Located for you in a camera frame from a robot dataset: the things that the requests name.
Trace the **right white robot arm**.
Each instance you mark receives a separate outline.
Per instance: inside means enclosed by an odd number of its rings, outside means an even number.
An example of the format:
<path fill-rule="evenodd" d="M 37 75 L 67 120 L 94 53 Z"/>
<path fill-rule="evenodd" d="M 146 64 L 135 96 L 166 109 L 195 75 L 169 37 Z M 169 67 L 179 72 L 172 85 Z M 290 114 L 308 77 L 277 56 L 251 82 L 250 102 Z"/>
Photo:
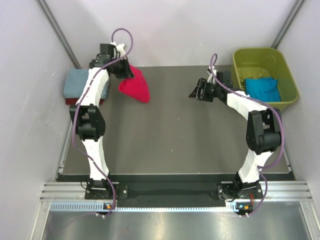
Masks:
<path fill-rule="evenodd" d="M 199 78 L 189 98 L 204 102 L 219 99 L 245 118 L 248 152 L 242 167 L 234 176 L 232 186 L 224 187 L 220 197 L 232 202 L 254 193 L 258 189 L 262 168 L 282 144 L 278 123 L 280 111 L 251 100 L 243 90 L 234 88 L 228 71 L 218 71 L 210 73 L 208 78 Z"/>

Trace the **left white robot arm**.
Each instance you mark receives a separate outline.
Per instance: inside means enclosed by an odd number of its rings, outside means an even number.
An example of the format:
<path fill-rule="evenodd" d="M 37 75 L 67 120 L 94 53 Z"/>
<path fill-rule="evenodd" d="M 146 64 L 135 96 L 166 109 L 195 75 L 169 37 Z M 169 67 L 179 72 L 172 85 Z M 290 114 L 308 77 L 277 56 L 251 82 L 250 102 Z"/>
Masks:
<path fill-rule="evenodd" d="M 125 44 L 101 44 L 100 52 L 89 64 L 88 77 L 76 104 L 69 107 L 72 120 L 72 137 L 79 137 L 89 162 L 89 179 L 86 180 L 85 198 L 104 200 L 115 197 L 115 189 L 108 178 L 109 168 L 105 161 L 103 138 L 106 122 L 100 112 L 100 100 L 109 84 L 109 78 L 131 78 Z"/>

